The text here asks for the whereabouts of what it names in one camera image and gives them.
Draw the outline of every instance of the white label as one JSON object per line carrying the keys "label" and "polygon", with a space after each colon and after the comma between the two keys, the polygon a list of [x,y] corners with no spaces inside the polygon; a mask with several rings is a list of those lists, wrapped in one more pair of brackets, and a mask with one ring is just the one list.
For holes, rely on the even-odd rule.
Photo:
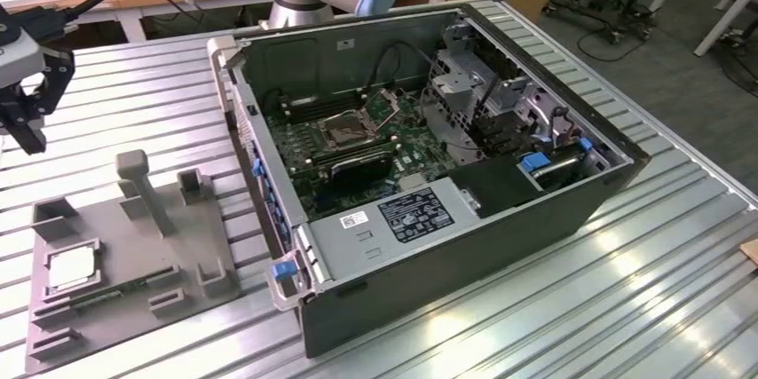
{"label": "white label", "polygon": [[342,228],[346,230],[353,228],[357,225],[361,225],[365,222],[369,222],[369,216],[366,216],[366,212],[355,212],[347,217],[341,217]]}

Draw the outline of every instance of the blue latch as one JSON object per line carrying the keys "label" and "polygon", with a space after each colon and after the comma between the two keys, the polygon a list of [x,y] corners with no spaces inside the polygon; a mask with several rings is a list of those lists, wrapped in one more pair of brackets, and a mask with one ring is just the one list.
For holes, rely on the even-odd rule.
{"label": "blue latch", "polygon": [[550,164],[550,159],[545,155],[545,153],[533,153],[521,159],[521,166],[528,171],[528,173],[533,173],[540,168],[548,166]]}
{"label": "blue latch", "polygon": [[295,261],[285,261],[274,264],[274,279],[285,280],[298,275],[298,264]]}
{"label": "blue latch", "polygon": [[262,177],[263,173],[265,173],[263,162],[261,161],[261,159],[257,159],[253,161],[253,176]]}
{"label": "blue latch", "polygon": [[580,145],[585,151],[590,151],[593,149],[593,141],[588,138],[580,139]]}

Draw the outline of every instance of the aluminum table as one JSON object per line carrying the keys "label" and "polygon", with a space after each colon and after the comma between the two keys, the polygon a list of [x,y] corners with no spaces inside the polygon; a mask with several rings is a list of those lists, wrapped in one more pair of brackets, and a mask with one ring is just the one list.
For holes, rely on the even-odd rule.
{"label": "aluminum table", "polygon": [[0,378],[24,376],[31,203],[119,195],[114,155],[155,185],[214,177],[245,296],[43,377],[754,377],[758,278],[738,250],[756,196],[504,3],[470,1],[653,162],[576,235],[318,359],[261,274],[269,258],[206,56],[210,34],[79,52],[47,152],[0,153]]}

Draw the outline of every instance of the label sticker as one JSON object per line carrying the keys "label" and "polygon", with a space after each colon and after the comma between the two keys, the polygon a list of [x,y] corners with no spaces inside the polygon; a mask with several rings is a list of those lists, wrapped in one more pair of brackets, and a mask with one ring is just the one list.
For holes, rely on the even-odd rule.
{"label": "label sticker", "polygon": [[342,228],[347,230],[349,228],[353,228],[354,226],[361,225],[365,222],[369,222],[369,216],[366,216],[366,212],[363,211],[355,212],[347,217],[341,217],[341,222],[342,222]]}
{"label": "label sticker", "polygon": [[346,49],[353,49],[355,47],[355,39],[341,40],[337,43],[337,50],[345,51]]}
{"label": "label sticker", "polygon": [[456,224],[432,188],[382,203],[379,211],[402,243],[409,243]]}

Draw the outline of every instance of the floor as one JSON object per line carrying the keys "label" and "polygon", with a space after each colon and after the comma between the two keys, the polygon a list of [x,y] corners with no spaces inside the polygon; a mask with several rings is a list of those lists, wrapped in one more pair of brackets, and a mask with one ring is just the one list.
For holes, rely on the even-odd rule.
{"label": "floor", "polygon": [[[540,26],[597,70],[612,84],[758,193],[758,98],[724,76],[716,54],[693,55],[721,13],[718,0],[668,0],[660,11],[658,28],[648,43],[625,59],[606,63],[577,49],[577,39],[601,25],[561,12],[542,17]],[[746,11],[738,27],[756,17]],[[614,58],[640,41],[629,37],[610,45],[590,36],[584,47],[597,57]],[[758,70],[758,52],[753,59]]]}

